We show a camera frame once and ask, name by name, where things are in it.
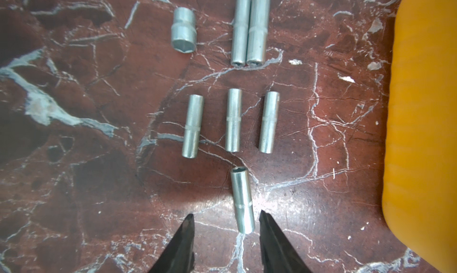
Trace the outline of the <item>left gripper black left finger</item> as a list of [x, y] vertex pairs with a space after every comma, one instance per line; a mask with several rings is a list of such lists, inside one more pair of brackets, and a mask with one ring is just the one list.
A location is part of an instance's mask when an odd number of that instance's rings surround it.
[[195, 268], [195, 220], [186, 216], [149, 273], [191, 273]]

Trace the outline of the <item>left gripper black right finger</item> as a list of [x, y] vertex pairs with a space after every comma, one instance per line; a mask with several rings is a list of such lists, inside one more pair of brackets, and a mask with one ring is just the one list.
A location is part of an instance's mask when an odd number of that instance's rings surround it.
[[259, 223], [265, 273], [311, 273], [271, 214], [262, 210]]

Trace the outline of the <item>long socket gripper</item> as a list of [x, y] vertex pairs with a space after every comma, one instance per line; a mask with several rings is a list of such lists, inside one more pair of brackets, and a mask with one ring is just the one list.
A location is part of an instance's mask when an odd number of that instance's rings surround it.
[[255, 230], [255, 218], [248, 170], [236, 167], [230, 171], [230, 176], [238, 230], [242, 234], [251, 234]]

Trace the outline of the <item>long socket second row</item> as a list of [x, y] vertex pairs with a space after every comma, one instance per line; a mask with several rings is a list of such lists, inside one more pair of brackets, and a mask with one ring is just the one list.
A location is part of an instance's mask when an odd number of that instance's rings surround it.
[[182, 156], [185, 158], [193, 159], [197, 156], [203, 109], [204, 98], [197, 94], [190, 95], [182, 148]]
[[259, 150], [265, 154], [271, 154], [273, 151], [279, 102], [279, 92], [268, 92], [265, 95], [261, 134], [259, 138]]
[[238, 152], [240, 150], [241, 110], [242, 91], [240, 89], [230, 89], [227, 99], [225, 145], [228, 152]]

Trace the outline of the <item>yellow plastic storage tray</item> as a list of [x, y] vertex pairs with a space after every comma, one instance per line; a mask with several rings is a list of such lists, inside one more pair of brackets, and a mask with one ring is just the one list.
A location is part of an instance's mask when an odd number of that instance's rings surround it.
[[399, 6], [382, 210], [404, 245], [457, 270], [457, 0]]

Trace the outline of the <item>wide short hex socket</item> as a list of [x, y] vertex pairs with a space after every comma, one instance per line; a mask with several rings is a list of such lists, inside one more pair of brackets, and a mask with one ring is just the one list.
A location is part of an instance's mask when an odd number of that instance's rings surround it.
[[171, 26], [171, 45], [173, 49], [183, 54], [196, 50], [197, 32], [196, 18], [192, 10], [178, 7], [174, 10]]

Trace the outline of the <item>steel socket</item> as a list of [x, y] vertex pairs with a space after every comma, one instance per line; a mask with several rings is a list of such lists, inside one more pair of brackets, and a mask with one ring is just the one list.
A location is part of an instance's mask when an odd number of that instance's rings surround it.
[[250, 8], [251, 0], [236, 0], [231, 51], [231, 65], [236, 68], [246, 65]]

